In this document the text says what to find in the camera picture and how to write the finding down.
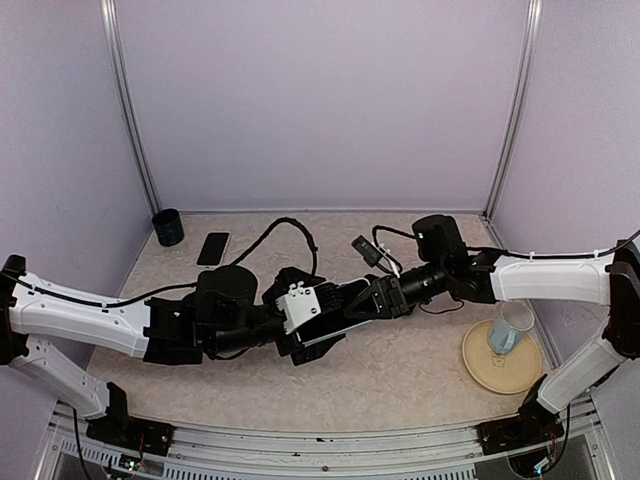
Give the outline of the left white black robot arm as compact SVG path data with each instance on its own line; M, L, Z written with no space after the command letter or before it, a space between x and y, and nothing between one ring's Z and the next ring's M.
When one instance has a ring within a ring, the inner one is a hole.
M344 336L348 302L339 285L295 267L281 270L262 302L258 282L240 266L203 271L180 300L157 289L128 300L100 297L45 282L11 255L1 268L1 362L41 381L115 442L140 434L126 392L88 376L46 337L114 350L146 363L200 365L235 360L274 343L300 364L313 361Z

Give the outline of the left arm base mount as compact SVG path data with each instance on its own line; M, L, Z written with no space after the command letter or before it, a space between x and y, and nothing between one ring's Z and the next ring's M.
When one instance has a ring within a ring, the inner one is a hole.
M166 457L174 431L169 423L107 413L88 421L86 435L108 445Z

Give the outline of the light blue phone case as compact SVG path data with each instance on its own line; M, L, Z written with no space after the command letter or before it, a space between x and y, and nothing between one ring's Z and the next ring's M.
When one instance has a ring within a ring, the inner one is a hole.
M300 334L299 335L299 339L300 339L301 343L305 347L307 347L307 346L318 344L320 342L327 341L329 339L337 338L340 335L345 335L347 332L350 332L350 331L352 331L352 330L354 330L356 328L363 327L364 325L366 325L368 323L371 323L371 320L358 321L358 322L356 322L354 324L351 324L351 325L341 326L337 330L325 333L323 335L321 335L320 333L313 333L313 334L309 334L309 335Z

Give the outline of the dark green cup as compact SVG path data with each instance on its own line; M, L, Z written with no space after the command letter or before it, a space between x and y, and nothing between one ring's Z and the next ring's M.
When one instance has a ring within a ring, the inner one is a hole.
M184 239L184 229L178 210L168 208L159 211L151 219L158 242L163 247L172 247Z

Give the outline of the front aluminium rail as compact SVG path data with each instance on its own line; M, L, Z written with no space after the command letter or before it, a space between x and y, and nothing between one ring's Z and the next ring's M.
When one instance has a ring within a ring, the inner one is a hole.
M474 422L374 432L300 433L176 424L164 455L88 439L60 403L33 479L508 479L527 448L487 454Z

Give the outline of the black phone purple edge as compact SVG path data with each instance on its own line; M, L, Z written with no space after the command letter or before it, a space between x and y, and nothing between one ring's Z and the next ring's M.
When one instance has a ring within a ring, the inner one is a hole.
M299 340L303 344L313 344L323 338L331 338L356 326L367 323L367 319L346 317L344 309L369 286L370 281L366 278L359 278L338 285L337 291L340 294L339 308L328 313L321 313L299 327L297 329Z

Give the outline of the left aluminium frame post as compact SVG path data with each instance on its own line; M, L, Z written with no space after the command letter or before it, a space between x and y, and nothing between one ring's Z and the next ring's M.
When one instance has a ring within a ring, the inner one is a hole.
M129 87L124 48L119 29L117 3L113 0L101 0L100 10L117 90L117 98L121 108L127 138L132 150L135 168L149 211L151 215L155 215L161 210L161 202L146 158Z

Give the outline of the right aluminium frame post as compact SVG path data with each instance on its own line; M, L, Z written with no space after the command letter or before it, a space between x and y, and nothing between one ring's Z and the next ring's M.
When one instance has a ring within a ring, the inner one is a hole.
M508 171L512 163L528 96L535 51L538 43L542 10L542 0L530 0L527 2L527 15L523 34L523 43L520 52L514 93L500 148L498 164L485 207L483 209L483 217L487 223L492 223L496 216L499 202L506 185Z

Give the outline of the light blue mug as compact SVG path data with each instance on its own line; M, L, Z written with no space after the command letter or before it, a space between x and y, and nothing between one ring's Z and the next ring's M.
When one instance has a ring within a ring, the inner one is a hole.
M534 324L534 314L525 304L501 303L488 337L491 350L498 355L511 353L528 335Z

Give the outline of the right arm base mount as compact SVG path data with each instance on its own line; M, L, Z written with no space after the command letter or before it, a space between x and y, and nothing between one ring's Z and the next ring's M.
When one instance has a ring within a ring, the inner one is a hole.
M484 455L537 445L565 434L559 415L537 403L520 407L514 416L482 422L476 431Z

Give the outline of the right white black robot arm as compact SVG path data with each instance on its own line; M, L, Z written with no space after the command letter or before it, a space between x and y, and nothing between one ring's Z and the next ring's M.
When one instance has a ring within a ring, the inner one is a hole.
M451 216L427 216L412 230L423 266L374 280L345 302L346 317L398 318L444 292L479 304L566 300L608 307L601 333L537 383L523 405L526 410L511 423L518 442L535 442L550 427L549 412L559 413L619 365L638 358L639 251L632 241L593 253L516 254L467 246Z

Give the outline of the beige round plate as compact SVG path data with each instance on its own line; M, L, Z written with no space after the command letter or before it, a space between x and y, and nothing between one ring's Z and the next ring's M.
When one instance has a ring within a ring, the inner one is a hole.
M491 321L470 327L462 340L462 358L481 386L497 394L514 395L528 391L543 374L543 357L529 336L508 354L496 354L489 345Z

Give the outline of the aluminium frame post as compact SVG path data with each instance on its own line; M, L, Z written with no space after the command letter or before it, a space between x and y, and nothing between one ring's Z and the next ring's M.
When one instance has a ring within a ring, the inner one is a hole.
M483 209L483 217L487 223L492 223L496 216L499 202L506 185L508 171L512 163L528 96L535 51L538 43L542 10L542 0L530 0L527 2L527 15L523 34L523 43L520 52L514 93L500 148L498 164L485 207Z
M155 215L161 210L161 202L146 158L129 87L124 48L119 29L117 3L113 0L101 0L100 10L117 90L117 98L121 108L127 138L132 150L135 168L149 211L151 215Z

